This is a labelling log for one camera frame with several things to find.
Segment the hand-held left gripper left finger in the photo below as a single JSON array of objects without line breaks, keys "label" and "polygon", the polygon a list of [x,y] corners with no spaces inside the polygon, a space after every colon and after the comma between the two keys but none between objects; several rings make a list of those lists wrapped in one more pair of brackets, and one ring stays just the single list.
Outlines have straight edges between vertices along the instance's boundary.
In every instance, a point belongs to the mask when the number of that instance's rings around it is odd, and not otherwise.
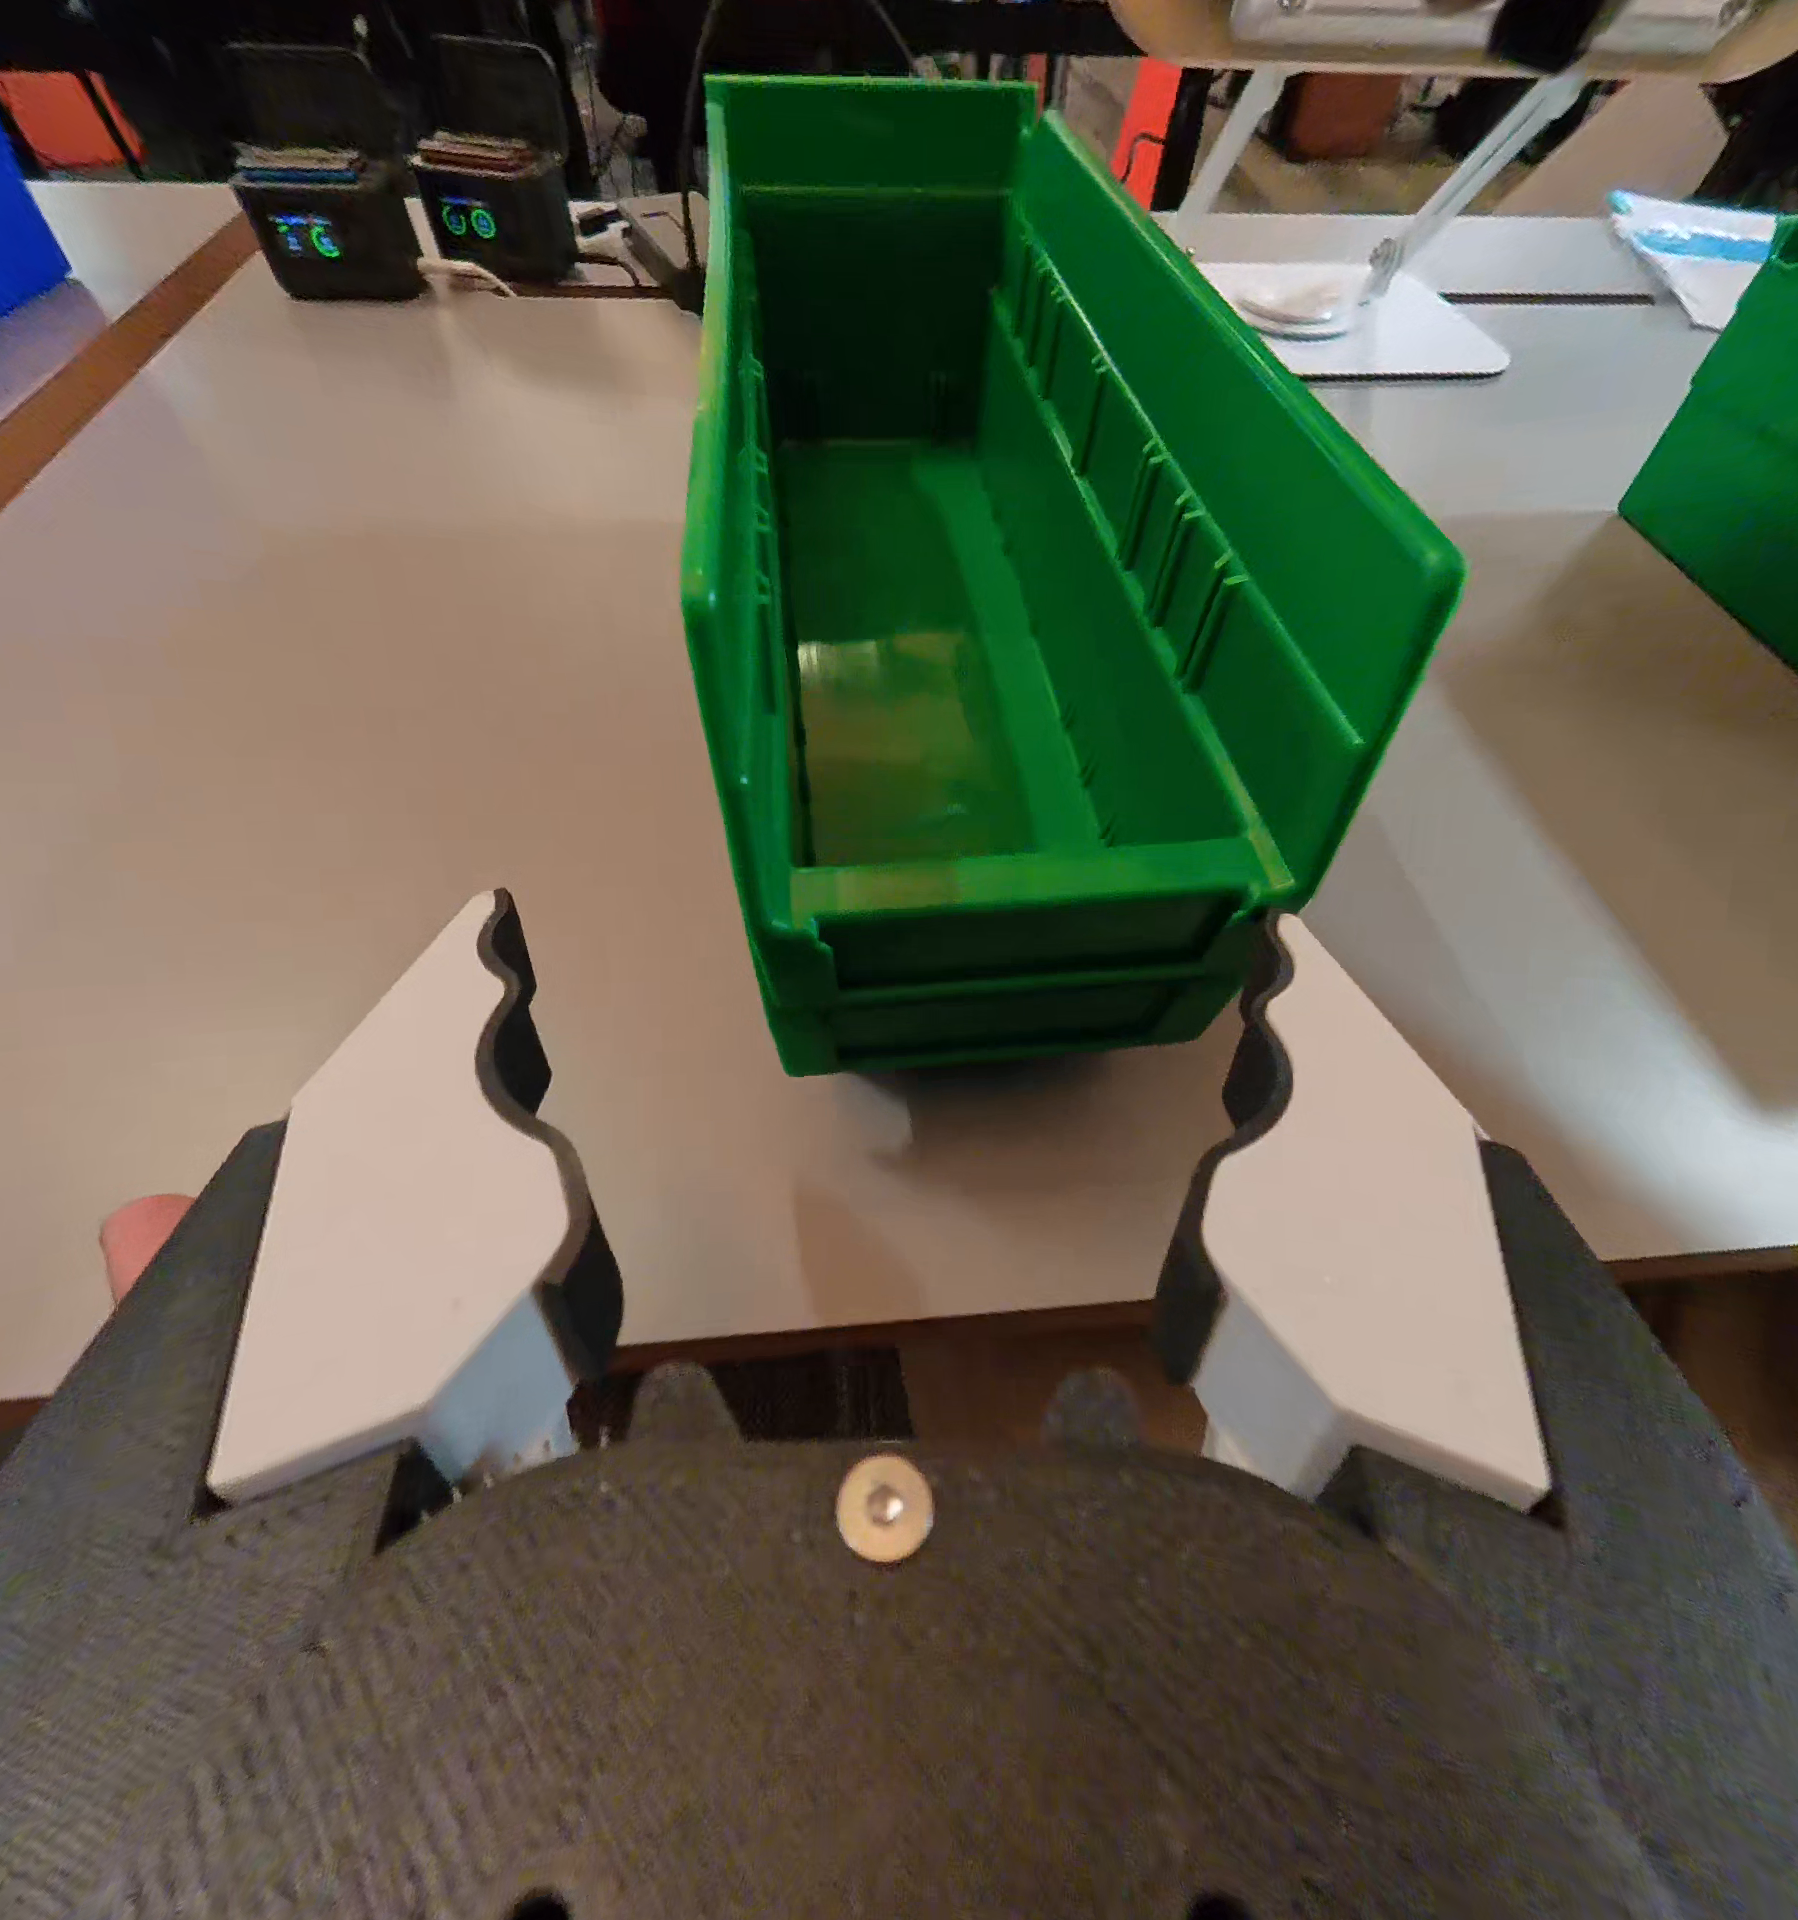
[{"label": "hand-held left gripper left finger", "polygon": [[467,1493],[576,1456],[623,1280],[515,900],[477,893],[292,1100],[205,1484],[257,1501],[391,1447]]}]

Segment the white and blue packet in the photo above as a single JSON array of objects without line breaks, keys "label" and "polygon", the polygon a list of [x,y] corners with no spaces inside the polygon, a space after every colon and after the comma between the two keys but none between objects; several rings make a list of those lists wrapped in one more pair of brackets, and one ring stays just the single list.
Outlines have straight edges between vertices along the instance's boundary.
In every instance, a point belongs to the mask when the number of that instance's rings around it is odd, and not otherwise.
[{"label": "white and blue packet", "polygon": [[1693,326],[1724,332],[1764,266],[1777,214],[1606,193],[1612,230],[1679,303]]}]

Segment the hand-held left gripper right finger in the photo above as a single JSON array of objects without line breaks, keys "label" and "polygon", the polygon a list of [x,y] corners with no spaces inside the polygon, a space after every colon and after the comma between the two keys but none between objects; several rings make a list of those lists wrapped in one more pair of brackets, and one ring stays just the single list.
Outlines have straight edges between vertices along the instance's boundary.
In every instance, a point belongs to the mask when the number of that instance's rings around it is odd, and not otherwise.
[{"label": "hand-held left gripper right finger", "polygon": [[1259,927],[1152,1307],[1200,1453],[1301,1501],[1355,1451],[1552,1490],[1474,1116],[1295,915]]}]

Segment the green plastic storage bin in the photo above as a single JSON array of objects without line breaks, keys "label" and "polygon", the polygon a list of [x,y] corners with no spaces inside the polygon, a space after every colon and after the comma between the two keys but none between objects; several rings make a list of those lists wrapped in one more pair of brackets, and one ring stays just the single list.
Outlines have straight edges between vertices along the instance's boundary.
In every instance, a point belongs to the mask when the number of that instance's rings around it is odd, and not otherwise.
[{"label": "green plastic storage bin", "polygon": [[1617,511],[1798,675],[1798,214]]},{"label": "green plastic storage bin", "polygon": [[1023,84],[710,77],[681,610],[789,1004],[1230,968],[1466,565]]},{"label": "green plastic storage bin", "polygon": [[1265,919],[1223,927],[1193,965],[995,976],[794,999],[754,965],[767,1032],[793,1077],[995,1068],[1192,1043],[1247,989]]}]

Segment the orange box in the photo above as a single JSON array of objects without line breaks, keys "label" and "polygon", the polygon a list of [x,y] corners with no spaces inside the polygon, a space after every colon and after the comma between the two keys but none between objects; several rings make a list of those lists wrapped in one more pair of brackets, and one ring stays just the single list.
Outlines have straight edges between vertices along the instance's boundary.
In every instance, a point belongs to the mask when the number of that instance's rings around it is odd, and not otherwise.
[{"label": "orange box", "polygon": [[93,73],[0,70],[0,113],[38,174],[144,174],[144,141]]}]

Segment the black battery charger case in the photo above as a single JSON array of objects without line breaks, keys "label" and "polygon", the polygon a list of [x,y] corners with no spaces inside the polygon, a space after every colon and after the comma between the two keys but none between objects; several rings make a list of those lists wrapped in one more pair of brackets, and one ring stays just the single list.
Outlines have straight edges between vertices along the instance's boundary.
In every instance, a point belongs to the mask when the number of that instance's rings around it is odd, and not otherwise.
[{"label": "black battery charger case", "polygon": [[566,161],[515,136],[431,133],[409,159],[445,260],[558,285],[577,268]]},{"label": "black battery charger case", "polygon": [[286,298],[423,295],[419,246],[392,163],[343,149],[241,143],[230,187]]}]

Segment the person's left hand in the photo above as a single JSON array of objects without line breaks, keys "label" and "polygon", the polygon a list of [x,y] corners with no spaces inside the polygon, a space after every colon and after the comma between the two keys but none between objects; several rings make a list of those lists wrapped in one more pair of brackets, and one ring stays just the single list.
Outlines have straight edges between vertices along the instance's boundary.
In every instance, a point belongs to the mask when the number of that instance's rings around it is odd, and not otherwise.
[{"label": "person's left hand", "polygon": [[108,1213],[98,1230],[103,1278],[114,1305],[121,1305],[167,1240],[191,1211],[193,1197],[156,1194],[124,1201]]}]

